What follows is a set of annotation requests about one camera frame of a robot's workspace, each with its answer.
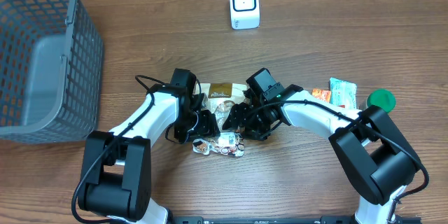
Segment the beige snack pouch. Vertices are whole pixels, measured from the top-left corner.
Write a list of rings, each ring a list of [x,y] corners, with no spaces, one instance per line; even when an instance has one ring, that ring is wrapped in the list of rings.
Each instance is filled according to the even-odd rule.
[[[202,93],[205,94],[202,109],[208,110],[215,115],[220,135],[194,140],[192,150],[203,155],[217,153],[236,158],[242,157],[245,146],[239,127],[231,126],[228,129],[223,129],[223,125],[229,118],[231,108],[234,105],[246,104],[248,102],[244,95],[244,92],[248,90],[247,85],[237,83],[203,83],[200,86]]]

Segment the orange small packet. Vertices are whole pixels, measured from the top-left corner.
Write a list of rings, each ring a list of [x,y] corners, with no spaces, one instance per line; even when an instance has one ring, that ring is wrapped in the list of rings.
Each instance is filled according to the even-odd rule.
[[[321,101],[330,103],[332,92],[330,90],[324,90],[319,88],[314,88],[311,95]]]

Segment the teal tissue packet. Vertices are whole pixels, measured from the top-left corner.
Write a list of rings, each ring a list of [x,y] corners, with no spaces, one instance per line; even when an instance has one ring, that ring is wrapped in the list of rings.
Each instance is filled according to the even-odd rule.
[[[330,103],[346,109],[356,109],[357,85],[349,81],[330,78]]]

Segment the green lid jar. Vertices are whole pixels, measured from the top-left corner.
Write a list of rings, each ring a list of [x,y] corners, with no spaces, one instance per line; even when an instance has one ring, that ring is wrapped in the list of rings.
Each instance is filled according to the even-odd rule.
[[[385,112],[391,112],[396,106],[396,98],[392,92],[386,89],[378,89],[372,92],[366,99],[366,106],[371,105],[378,106],[385,110]]]

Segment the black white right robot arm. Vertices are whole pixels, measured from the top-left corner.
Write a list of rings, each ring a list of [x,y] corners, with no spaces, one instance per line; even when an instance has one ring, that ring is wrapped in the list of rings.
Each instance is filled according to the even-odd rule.
[[[406,187],[422,163],[384,109],[342,108],[297,85],[284,87],[262,68],[247,79],[248,102],[236,104],[223,123],[245,139],[264,141],[281,124],[301,127],[329,140],[349,182],[360,195],[352,217],[341,223],[419,223],[396,214]]]

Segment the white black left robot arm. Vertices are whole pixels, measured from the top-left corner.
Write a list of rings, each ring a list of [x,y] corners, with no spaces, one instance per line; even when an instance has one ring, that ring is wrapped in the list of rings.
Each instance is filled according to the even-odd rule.
[[[108,132],[93,131],[85,140],[80,181],[73,192],[71,212],[99,215],[99,223],[174,223],[170,210],[151,197],[151,148],[160,135],[173,129],[175,142],[220,134],[216,117],[202,110],[204,94],[195,74],[175,69],[171,81],[156,80],[146,89],[143,104]]]

